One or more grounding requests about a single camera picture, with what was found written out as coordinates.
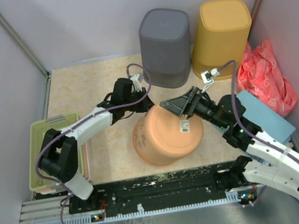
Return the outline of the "orange capybara bucket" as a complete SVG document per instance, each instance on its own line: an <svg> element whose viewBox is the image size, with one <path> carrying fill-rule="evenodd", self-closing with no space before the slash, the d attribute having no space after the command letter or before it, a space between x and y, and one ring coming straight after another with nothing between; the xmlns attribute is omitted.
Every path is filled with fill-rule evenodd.
<svg viewBox="0 0 299 224"><path fill-rule="evenodd" d="M156 104L136 123L132 141L141 159L164 166L194 152L202 141L203 132L200 117L176 117Z"/></svg>

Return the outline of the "grey mesh bin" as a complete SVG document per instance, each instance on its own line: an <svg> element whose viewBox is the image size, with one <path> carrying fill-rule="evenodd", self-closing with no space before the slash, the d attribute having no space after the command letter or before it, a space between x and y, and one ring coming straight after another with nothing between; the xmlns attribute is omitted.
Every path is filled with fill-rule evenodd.
<svg viewBox="0 0 299 224"><path fill-rule="evenodd" d="M154 86L183 86L191 70L189 16L186 12L156 8L147 12L139 27L144 79Z"/></svg>

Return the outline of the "yellow mesh bin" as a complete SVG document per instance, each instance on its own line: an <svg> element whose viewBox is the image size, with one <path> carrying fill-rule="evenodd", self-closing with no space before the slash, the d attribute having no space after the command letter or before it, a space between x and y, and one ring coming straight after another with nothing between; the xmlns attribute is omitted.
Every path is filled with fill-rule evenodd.
<svg viewBox="0 0 299 224"><path fill-rule="evenodd" d="M230 60L241 64L251 15L242 0L212 0L201 4L192 51L194 74L220 68Z"/></svg>

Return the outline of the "blue plastic basket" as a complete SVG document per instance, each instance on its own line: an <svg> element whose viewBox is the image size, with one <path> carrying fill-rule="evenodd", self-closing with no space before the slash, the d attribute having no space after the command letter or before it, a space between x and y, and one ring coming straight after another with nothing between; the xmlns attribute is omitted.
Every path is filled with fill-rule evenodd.
<svg viewBox="0 0 299 224"><path fill-rule="evenodd" d="M224 95L217 105L217 109L220 110L218 114L220 116L226 116L226 118L231 118L232 122L236 123L234 114L233 114L233 107L231 104L231 94ZM267 105L265 105L263 102L261 102L259 99L257 99L255 96L250 94L248 91L243 90L238 95L236 95L236 107L237 109L240 108L240 104L245 108L245 112L242 114L242 117L245 118L245 120L241 121L243 122L245 128L249 129L248 124L246 123L246 120L249 120L250 122L256 124L257 126L261 127L267 134L269 134L273 139L279 141L282 144L287 144L291 140L291 135L295 131L295 127L290 124L287 120L285 120L283 117L281 117L279 114L274 112L271 108L269 108ZM229 130L224 132L224 138L228 137ZM229 141L227 141L228 144L230 144L233 148L239 149L244 155L251 157L252 159L268 165L269 162L263 160L262 158L259 158L255 155L251 155L247 153L245 150L240 149L236 146L236 144L231 144Z"/></svg>

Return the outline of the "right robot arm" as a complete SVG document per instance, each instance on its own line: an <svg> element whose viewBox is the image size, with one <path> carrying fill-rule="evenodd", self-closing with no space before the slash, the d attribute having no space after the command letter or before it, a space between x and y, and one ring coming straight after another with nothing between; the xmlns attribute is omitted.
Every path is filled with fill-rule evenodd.
<svg viewBox="0 0 299 224"><path fill-rule="evenodd" d="M246 156L239 156L228 176L244 186L257 183L287 193L299 201L299 152L270 136L243 116L246 111L235 94L215 103L206 92L193 86L184 95L164 100L160 107L177 117L194 115L223 131L226 142Z"/></svg>

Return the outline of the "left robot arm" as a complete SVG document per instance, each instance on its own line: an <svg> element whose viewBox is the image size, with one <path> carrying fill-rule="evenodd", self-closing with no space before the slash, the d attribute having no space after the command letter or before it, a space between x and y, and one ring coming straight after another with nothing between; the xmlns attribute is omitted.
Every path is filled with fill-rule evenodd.
<svg viewBox="0 0 299 224"><path fill-rule="evenodd" d="M141 86L142 78L140 73L119 78L113 91L91 113L61 130L49 129L44 135L35 164L37 175L45 172L47 180L63 186L87 210L97 208L100 200L94 186L78 172L78 151L97 133L124 118L127 112L146 113L153 107L149 89Z"/></svg>

